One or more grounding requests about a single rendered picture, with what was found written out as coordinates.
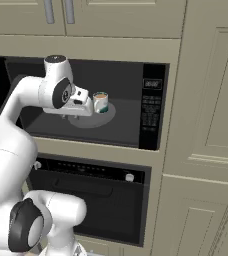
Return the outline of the black oven door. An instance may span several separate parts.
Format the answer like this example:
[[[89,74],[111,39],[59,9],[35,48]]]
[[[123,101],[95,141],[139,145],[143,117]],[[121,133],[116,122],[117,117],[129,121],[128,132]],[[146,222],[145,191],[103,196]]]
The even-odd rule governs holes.
[[[56,179],[105,185],[113,188],[109,197],[65,192],[52,187]],[[147,187],[140,183],[72,175],[46,170],[32,170],[29,175],[32,190],[47,190],[77,196],[87,205],[84,221],[74,228],[79,235],[142,247],[147,207],[144,193]]]

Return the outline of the grey round microwave turntable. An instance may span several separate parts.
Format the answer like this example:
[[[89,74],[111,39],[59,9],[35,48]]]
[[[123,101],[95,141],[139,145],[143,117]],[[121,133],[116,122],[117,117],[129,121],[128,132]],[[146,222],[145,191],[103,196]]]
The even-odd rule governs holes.
[[[77,128],[97,128],[109,123],[116,114],[115,106],[108,104],[108,111],[105,113],[93,113],[91,116],[69,116],[68,121]]]

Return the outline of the black built-in microwave oven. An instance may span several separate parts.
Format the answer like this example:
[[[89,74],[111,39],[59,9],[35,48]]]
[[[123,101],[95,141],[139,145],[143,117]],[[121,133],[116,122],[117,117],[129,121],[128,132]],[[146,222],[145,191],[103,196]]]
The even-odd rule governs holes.
[[[89,91],[106,92],[115,117],[97,128],[77,128],[63,115],[26,107],[22,127],[37,137],[109,144],[146,150],[160,146],[169,65],[100,60],[70,61],[74,83]]]

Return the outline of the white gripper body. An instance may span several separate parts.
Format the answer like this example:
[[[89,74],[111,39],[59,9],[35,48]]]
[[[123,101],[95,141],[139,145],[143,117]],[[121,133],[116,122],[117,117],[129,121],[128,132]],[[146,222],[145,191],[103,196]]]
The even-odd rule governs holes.
[[[82,105],[72,105],[70,102],[68,102],[60,109],[44,108],[43,111],[48,114],[91,116],[93,114],[93,103],[91,100],[87,100]]]

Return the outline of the tall beige cupboard door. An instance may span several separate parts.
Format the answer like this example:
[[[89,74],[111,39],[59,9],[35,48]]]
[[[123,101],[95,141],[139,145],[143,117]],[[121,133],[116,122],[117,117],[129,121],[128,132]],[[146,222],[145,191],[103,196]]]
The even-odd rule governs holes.
[[[188,0],[164,175],[228,182],[228,0]]]

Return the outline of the white cup of tea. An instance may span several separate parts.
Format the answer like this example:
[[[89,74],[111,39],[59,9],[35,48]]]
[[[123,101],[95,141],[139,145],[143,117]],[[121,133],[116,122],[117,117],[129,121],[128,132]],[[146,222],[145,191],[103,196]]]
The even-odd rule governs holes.
[[[108,94],[106,92],[94,93],[93,105],[96,113],[106,113],[108,111]]]

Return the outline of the beige drawer front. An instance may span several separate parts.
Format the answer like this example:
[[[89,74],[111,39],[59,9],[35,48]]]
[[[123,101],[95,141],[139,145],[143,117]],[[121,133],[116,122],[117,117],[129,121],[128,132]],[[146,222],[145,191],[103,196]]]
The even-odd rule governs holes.
[[[85,250],[95,255],[102,256],[150,256],[151,250],[141,247],[110,242],[101,239],[77,235],[76,239],[85,248]]]

